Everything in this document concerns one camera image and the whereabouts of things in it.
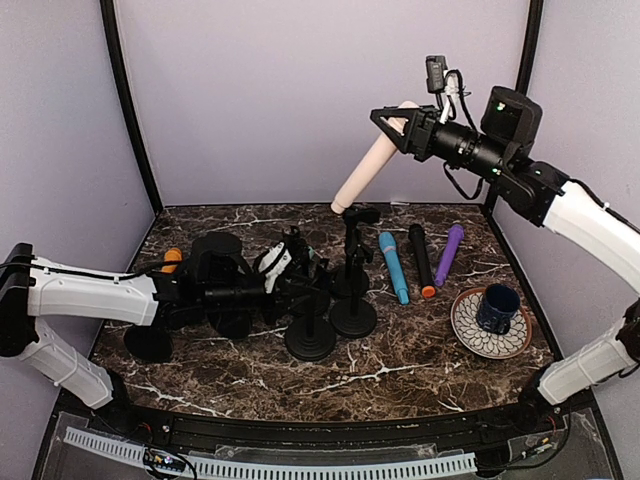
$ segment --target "orange microphone tip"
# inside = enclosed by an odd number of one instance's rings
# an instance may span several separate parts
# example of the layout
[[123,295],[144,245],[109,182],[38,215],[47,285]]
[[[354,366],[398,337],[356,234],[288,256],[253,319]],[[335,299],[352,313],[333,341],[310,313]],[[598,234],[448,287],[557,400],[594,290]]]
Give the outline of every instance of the orange microphone tip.
[[[167,253],[164,254],[165,262],[181,262],[182,261],[182,251],[179,248],[171,248],[167,250]],[[165,265],[162,267],[163,273],[173,273],[178,265]]]
[[426,286],[422,289],[422,296],[424,298],[431,298],[431,297],[434,297],[435,295],[436,295],[436,289],[431,285]]

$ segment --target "patterned plate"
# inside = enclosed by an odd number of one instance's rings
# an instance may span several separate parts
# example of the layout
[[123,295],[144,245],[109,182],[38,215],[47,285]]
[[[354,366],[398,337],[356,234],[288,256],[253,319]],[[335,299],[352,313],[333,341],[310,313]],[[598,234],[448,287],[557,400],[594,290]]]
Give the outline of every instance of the patterned plate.
[[484,288],[472,288],[456,298],[451,309],[453,331],[465,347],[482,357],[496,360],[515,357],[531,342],[531,319],[520,307],[506,335],[485,332],[476,323],[483,293]]

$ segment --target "marble surface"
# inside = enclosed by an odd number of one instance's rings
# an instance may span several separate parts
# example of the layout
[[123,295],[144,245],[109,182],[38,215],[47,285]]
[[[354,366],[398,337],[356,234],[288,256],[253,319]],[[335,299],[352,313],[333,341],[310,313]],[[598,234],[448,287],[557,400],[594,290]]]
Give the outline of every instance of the marble surface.
[[[512,403],[532,372],[552,360],[547,342],[526,300],[533,321],[529,347],[508,360],[481,358],[456,338],[450,322],[455,298],[463,291],[517,279],[477,206],[378,206],[382,220],[363,226],[363,238],[375,251],[366,266],[371,289],[365,299],[378,312],[367,338],[338,337],[336,349],[318,363],[292,358],[284,345],[290,317],[275,326],[254,325],[249,338],[230,341],[209,324],[173,333],[170,363],[144,364],[125,349],[126,326],[108,322],[93,360],[123,376],[136,404],[175,412],[250,420],[374,421],[406,419],[477,410]],[[420,223],[437,265],[454,223],[465,239],[445,286],[429,300],[419,295],[407,228]],[[328,205],[254,205],[175,207],[165,210],[150,233],[137,266],[162,259],[170,247],[188,253],[191,242],[208,231],[226,231],[244,242],[251,263],[281,230],[297,225],[307,241],[332,265],[343,256],[344,225]],[[377,237],[391,231],[410,285],[411,304],[401,306],[378,248]]]

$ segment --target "blue mug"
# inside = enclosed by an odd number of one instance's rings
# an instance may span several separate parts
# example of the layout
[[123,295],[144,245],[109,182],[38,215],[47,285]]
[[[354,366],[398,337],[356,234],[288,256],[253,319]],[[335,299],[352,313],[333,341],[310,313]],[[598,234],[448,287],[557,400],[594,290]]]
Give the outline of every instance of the blue mug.
[[520,309],[520,296],[506,285],[489,285],[482,295],[476,322],[485,332],[506,335],[511,328],[511,319]]

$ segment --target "purple microphone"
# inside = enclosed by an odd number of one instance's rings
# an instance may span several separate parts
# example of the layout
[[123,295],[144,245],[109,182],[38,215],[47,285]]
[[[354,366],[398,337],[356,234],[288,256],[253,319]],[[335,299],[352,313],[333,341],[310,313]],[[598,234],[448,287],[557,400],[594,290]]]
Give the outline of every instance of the purple microphone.
[[440,259],[440,265],[438,265],[438,270],[436,270],[436,278],[434,283],[436,287],[441,287],[444,285],[445,280],[447,279],[447,275],[449,274],[449,269],[451,268],[451,264],[453,263],[453,259],[456,256],[456,252],[458,251],[458,245],[464,238],[464,228],[462,225],[455,224],[449,230],[449,239],[447,240],[447,246],[444,247],[444,253],[442,254],[442,258]]

